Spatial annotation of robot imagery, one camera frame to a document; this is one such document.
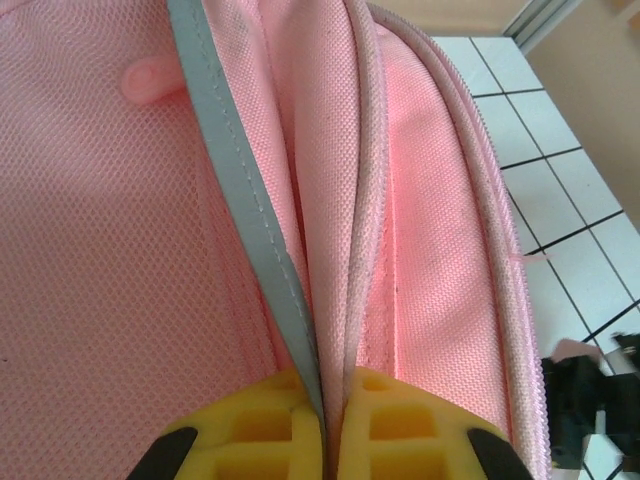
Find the yellow foam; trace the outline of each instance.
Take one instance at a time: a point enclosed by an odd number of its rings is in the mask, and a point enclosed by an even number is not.
[[[338,480],[485,479],[470,428],[504,438],[466,410],[358,368],[345,410]],[[321,480],[318,419],[294,371],[274,375],[175,422],[198,436],[176,480]]]

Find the white tile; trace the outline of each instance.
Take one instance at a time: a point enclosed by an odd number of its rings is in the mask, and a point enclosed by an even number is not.
[[[520,165],[503,173],[516,205],[542,245],[584,227],[546,162]]]
[[[433,37],[456,66],[472,95],[500,93],[500,86],[467,37]]]
[[[582,480],[580,470],[558,470],[554,469],[551,480]]]
[[[581,341],[589,332],[546,260],[527,264],[538,352],[550,356],[563,338]]]
[[[631,303],[590,232],[554,245],[546,253],[592,331]]]
[[[531,230],[527,227],[527,224],[524,223],[524,219],[518,209],[516,208],[513,200],[509,200],[511,204],[511,213],[513,215],[513,220],[516,224],[516,229],[518,230],[518,239],[520,240],[520,248],[522,249],[522,253],[529,253],[538,248],[538,243],[536,239],[533,238],[531,234]]]
[[[519,93],[509,99],[545,155],[580,146],[546,92]]]
[[[620,465],[620,450],[611,443],[606,435],[592,435],[584,463],[589,468],[594,480],[606,480]]]
[[[609,373],[605,373],[606,376],[610,377],[613,375],[613,372],[609,372]],[[595,422],[595,428],[594,428],[596,434],[600,435],[600,434],[604,434],[607,431],[607,413],[604,410],[598,410],[596,412],[596,422]]]
[[[620,204],[584,150],[549,159],[551,168],[587,223],[620,210]]]
[[[635,373],[636,367],[622,353],[622,350],[616,349],[607,354],[607,362],[616,375],[624,375],[625,373]]]
[[[476,105],[493,141],[500,166],[541,156],[506,97],[476,98]]]
[[[589,474],[587,473],[586,470],[582,470],[580,472],[580,476],[578,477],[578,480],[591,480],[591,477],[589,476]]]
[[[640,234],[629,217],[618,215],[592,230],[633,298],[640,299]]]
[[[473,38],[505,92],[542,88],[542,84],[511,38]]]
[[[598,344],[605,355],[619,348],[618,344],[611,338],[616,333],[640,333],[640,312],[638,312],[637,308],[616,320],[613,325],[596,336]]]

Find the seam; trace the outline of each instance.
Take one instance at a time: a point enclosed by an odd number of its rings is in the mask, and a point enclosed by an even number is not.
[[[362,130],[363,130],[363,112],[364,112],[364,108],[363,108],[363,88],[362,88],[362,60],[361,60],[361,56],[362,56],[362,49],[360,47],[360,45],[358,44],[358,40],[357,40],[357,35],[356,35],[356,31],[355,31],[355,26],[353,23],[353,18],[352,18],[352,14],[349,11],[349,7],[347,6],[347,2],[345,0],[343,0],[341,2],[341,6],[344,9],[344,13],[349,21],[349,26],[351,27],[351,37],[353,38],[353,43],[354,43],[354,56],[356,59],[356,63],[358,65],[357,68],[357,76],[358,76],[358,123],[359,123],[359,129],[358,129],[358,165],[357,165],[357,173],[356,173],[356,189],[355,189],[355,195],[354,195],[354,201],[353,201],[353,211],[351,212],[351,228],[349,230],[349,237],[350,237],[350,245],[349,245],[349,257],[347,259],[347,277],[346,277],[346,287],[347,287],[347,298],[345,300],[345,304],[346,304],[346,308],[345,308],[345,313],[344,313],[344,324],[342,325],[342,395],[343,398],[341,399],[343,402],[343,406],[346,404],[345,403],[345,399],[344,397],[348,394],[348,389],[349,386],[345,385],[345,378],[349,377],[349,371],[351,370],[350,367],[347,365],[347,358],[349,357],[349,355],[347,354],[347,348],[350,345],[349,340],[349,327],[351,326],[351,324],[353,323],[353,319],[350,319],[350,313],[351,310],[353,309],[352,305],[352,301],[350,298],[350,294],[353,292],[353,288],[351,287],[352,284],[352,278],[353,278],[353,257],[354,257],[354,233],[355,233],[355,229],[356,229],[356,218],[357,218],[357,209],[358,209],[358,197],[362,197],[362,194],[364,193],[362,190],[362,168],[363,168],[363,161],[362,161]]]
[[[198,18],[196,17],[196,12],[195,12],[195,8],[193,6],[193,3],[191,3],[191,18],[193,19],[193,23],[194,23],[194,26],[195,26],[195,29],[196,29],[196,35],[198,36],[198,40],[200,41],[200,53],[202,54],[202,58],[204,59],[204,61],[207,64],[207,70],[209,71],[209,78],[210,78],[210,80],[211,80],[211,82],[213,84],[213,89],[215,91],[216,99],[218,100],[218,103],[222,107],[222,113],[223,113],[223,115],[225,117],[225,123],[227,125],[227,129],[229,130],[229,133],[231,134],[231,138],[233,139],[233,143],[235,145],[236,154],[238,156],[238,159],[240,160],[242,168],[244,169],[245,175],[247,177],[247,181],[249,182],[249,186],[251,187],[251,191],[253,192],[253,199],[254,199],[257,207],[258,207],[258,211],[260,212],[260,218],[262,219],[262,223],[263,223],[263,225],[264,225],[264,227],[267,230],[267,233],[269,235],[269,242],[271,243],[271,247],[273,248],[273,252],[275,253],[276,258],[278,260],[278,265],[280,266],[280,271],[282,272],[282,276],[284,277],[284,279],[287,282],[287,285],[289,287],[289,293],[291,294],[291,298],[293,299],[293,302],[294,302],[294,304],[295,304],[295,306],[296,306],[296,308],[298,310],[299,317],[304,320],[304,315],[302,313],[302,306],[300,305],[300,302],[296,298],[295,292],[293,291],[293,286],[291,284],[291,279],[289,278],[289,276],[287,275],[287,272],[285,271],[284,265],[282,263],[282,256],[280,255],[280,252],[278,252],[278,247],[275,244],[273,232],[269,228],[269,222],[268,222],[268,220],[266,218],[266,215],[264,213],[264,207],[260,203],[260,200],[258,199],[258,194],[257,194],[255,186],[253,184],[253,178],[251,177],[251,173],[249,172],[249,170],[247,168],[246,161],[245,161],[244,156],[242,154],[242,149],[240,148],[240,146],[238,144],[238,137],[236,135],[236,132],[234,131],[233,126],[231,125],[231,120],[230,120],[229,115],[228,115],[227,106],[225,105],[224,100],[222,99],[222,96],[218,92],[218,88],[219,88],[218,77],[212,71],[211,62],[209,61],[209,59],[207,58],[207,55],[205,53],[204,41],[202,39],[202,35],[200,34],[200,28],[202,27],[202,25],[200,24],[200,22],[198,21]],[[307,338],[309,338],[309,331],[307,329],[307,324],[304,321],[302,322],[302,324],[303,324],[303,327],[305,329],[305,333],[307,334]]]
[[[390,195],[388,196],[389,202],[389,211],[391,215],[391,319],[389,335],[393,335],[393,340],[391,344],[393,345],[393,355],[391,357],[391,373],[394,378],[398,378],[400,372],[398,371],[398,339],[400,335],[398,334],[398,231],[396,229],[396,202],[394,200],[395,195],[395,184],[393,178],[393,172],[389,169],[389,186],[387,187],[391,190]]]
[[[213,166],[211,165],[211,162],[208,162],[207,160],[200,161],[200,160],[204,160],[202,158],[202,155],[204,155],[206,157],[206,159],[208,160],[208,155],[207,155],[207,150],[206,150],[206,146],[204,145],[204,142],[202,144],[202,146],[200,148],[196,149],[196,157],[197,160],[194,162],[194,175],[196,177],[196,201],[198,202],[198,210],[199,210],[199,214],[200,214],[200,225],[202,226],[203,229],[203,242],[205,244],[205,252],[207,255],[207,275],[211,278],[213,278],[215,275],[213,274],[213,260],[211,257],[211,251],[212,248],[215,248],[219,251],[219,245],[217,245],[216,242],[213,243],[213,245],[211,245],[211,248],[208,246],[208,242],[206,239],[207,234],[211,235],[211,238],[216,238],[218,235],[218,231],[220,230],[219,225],[215,224],[214,222],[211,221],[211,204],[212,204],[212,199],[210,198],[211,195],[207,192],[207,185],[206,185],[206,176],[207,174],[213,175],[215,177],[215,173],[213,171]],[[224,223],[225,223],[225,227],[227,223],[229,222],[228,218],[224,219]],[[220,264],[220,269],[222,271],[221,277],[223,278],[223,283],[222,286],[225,290],[225,292],[227,293],[231,293],[230,289],[231,289],[231,283],[229,282],[229,267],[227,266],[227,262],[221,262]],[[228,313],[231,318],[235,318],[236,316],[236,306],[234,302],[230,302],[229,304],[225,304],[225,312]],[[240,336],[241,338],[238,339],[238,348],[241,352],[242,357],[245,360],[244,363],[244,371],[246,373],[246,375],[249,378],[254,377],[254,368],[252,363],[248,360],[249,355],[248,355],[248,350],[245,344],[245,340],[243,338],[243,336]],[[265,365],[266,361],[260,362],[261,365]]]
[[[25,7],[34,1],[35,0],[0,0],[0,18],[2,18],[3,15],[8,15],[19,8]]]
[[[383,276],[383,282],[382,282],[382,288],[383,288],[383,295],[384,295],[384,307],[383,307],[383,311],[382,311],[382,321],[384,322],[383,325],[383,331],[384,331],[384,349],[383,349],[383,360],[382,360],[382,364],[383,364],[383,371],[384,373],[386,373],[387,375],[393,375],[395,372],[393,371],[393,364],[391,363],[390,359],[394,356],[394,353],[391,352],[391,349],[393,349],[393,341],[394,341],[394,335],[393,335],[393,329],[394,329],[394,325],[392,324],[392,321],[389,320],[389,304],[393,301],[393,296],[394,296],[394,292],[392,290],[390,290],[389,288],[389,254],[387,253],[387,248],[389,247],[389,241],[387,239],[387,234],[389,233],[389,229],[388,227],[383,228],[382,230],[382,256],[384,257],[383,260],[383,267],[382,269],[384,270],[384,276]]]
[[[420,48],[421,46],[424,45],[429,45],[428,42],[425,41],[425,37],[426,34],[424,34],[423,32],[420,32],[418,29],[416,29],[415,27],[413,27],[411,24],[409,24],[408,22],[402,20],[400,17],[398,17],[397,15],[390,13],[386,10],[384,10],[382,7],[375,7],[374,9],[377,10],[381,15],[383,15],[382,19],[383,21],[386,21],[388,23],[393,23],[393,21],[397,22],[397,25],[400,26],[400,28],[405,28],[407,31],[404,32],[406,33],[406,35],[403,37],[401,34],[399,34],[397,32],[397,30],[394,30],[393,27],[389,27],[388,25],[383,25],[387,28],[389,28],[393,33],[395,33],[398,37],[400,37],[408,46],[409,48],[417,55],[417,57],[420,59],[421,63],[425,66],[425,68],[427,68],[427,70],[429,70],[429,67],[427,65],[427,62],[424,58],[424,51],[426,50],[425,48]],[[452,76],[447,70],[446,70],[446,66],[444,65],[443,61],[441,58],[438,57],[437,51],[435,52],[435,58],[436,61],[440,64],[442,70],[444,71],[445,74],[447,74],[447,76],[451,79],[455,79],[456,77]],[[459,91],[458,86],[454,85],[453,87],[453,93],[456,94],[458,97],[462,98],[462,93]],[[474,197],[476,199],[475,203],[475,209],[479,215],[479,219],[482,219],[483,216],[482,214],[482,209],[481,209],[481,205],[480,202],[478,201],[478,190],[477,187],[475,186],[475,182],[474,182],[474,178],[477,177],[477,175],[475,173],[473,173],[471,171],[471,166],[470,166],[470,162],[468,159],[468,154],[467,154],[467,150],[468,150],[468,146],[467,143],[464,142],[464,139],[462,138],[462,133],[463,133],[463,129],[464,127],[464,121],[460,122],[463,127],[458,128],[459,127],[459,122],[456,121],[456,118],[458,117],[458,114],[455,112],[455,109],[452,109],[452,106],[450,105],[450,100],[448,98],[447,95],[445,95],[445,90],[443,90],[441,88],[441,94],[442,97],[445,101],[446,104],[446,108],[447,111],[449,113],[449,116],[451,118],[451,121],[453,122],[453,124],[457,127],[455,129],[456,132],[456,136],[458,138],[458,142],[460,144],[461,147],[461,151],[465,157],[465,163],[466,163],[466,170],[467,173],[469,175],[469,181],[470,181],[470,185],[474,191]],[[466,116],[466,118],[469,119],[469,122],[473,124],[473,120],[471,119],[471,113],[468,112],[466,109],[463,108],[463,115]],[[476,129],[471,126],[470,128],[470,135],[473,135],[473,138],[475,139],[476,142],[478,143],[482,143],[481,139],[480,139],[480,135],[479,133],[476,131]],[[486,160],[483,158],[482,159],[483,164],[486,166]],[[497,208],[500,209],[500,205],[499,205],[499,192],[496,191],[496,186],[495,184],[491,184],[490,185],[490,192],[489,194],[492,197],[493,202],[496,202]],[[493,302],[495,304],[495,306],[497,307],[497,313],[498,313],[498,325],[500,326],[500,329],[498,331],[498,335],[500,335],[500,338],[503,340],[500,342],[500,356],[502,359],[502,364],[503,364],[503,368],[504,368],[504,378],[506,380],[505,384],[507,385],[507,389],[506,389],[506,395],[505,395],[505,401],[506,401],[506,406],[507,406],[507,411],[508,411],[508,422],[509,422],[509,436],[512,439],[515,440],[519,440],[519,437],[517,435],[517,432],[514,432],[513,426],[514,426],[514,417],[516,416],[516,413],[514,412],[514,400],[513,400],[513,396],[515,394],[515,392],[510,388],[510,379],[513,378],[514,373],[512,372],[514,366],[513,364],[510,364],[510,362],[507,359],[507,345],[504,342],[504,328],[505,328],[505,324],[506,321],[502,318],[504,316],[504,307],[502,306],[502,304],[504,303],[504,295],[500,295],[499,293],[499,289],[497,286],[497,283],[495,281],[496,278],[498,278],[497,272],[496,272],[496,267],[493,265],[493,261],[492,261],[492,257],[495,256],[495,254],[492,253],[493,249],[490,246],[490,240],[489,240],[489,234],[487,232],[487,228],[486,228],[486,222],[481,221],[481,228],[482,228],[482,232],[483,232],[483,243],[484,243],[484,247],[485,247],[485,255],[486,255],[486,261],[487,261],[487,267],[488,267],[488,271],[490,273],[490,278],[491,278],[491,284],[492,284],[492,296],[493,296]],[[504,225],[503,222],[501,222],[501,230],[503,233],[504,232]]]

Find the pink backpack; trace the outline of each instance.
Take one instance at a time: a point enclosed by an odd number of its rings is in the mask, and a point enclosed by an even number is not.
[[[330,449],[362,365],[549,476],[491,143],[442,51],[381,8],[0,0],[0,228],[0,478],[123,478],[292,361]]]

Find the pink button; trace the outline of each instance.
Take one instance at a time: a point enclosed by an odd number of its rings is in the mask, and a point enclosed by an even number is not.
[[[138,105],[153,103],[185,88],[177,54],[138,60],[124,72],[122,93]]]

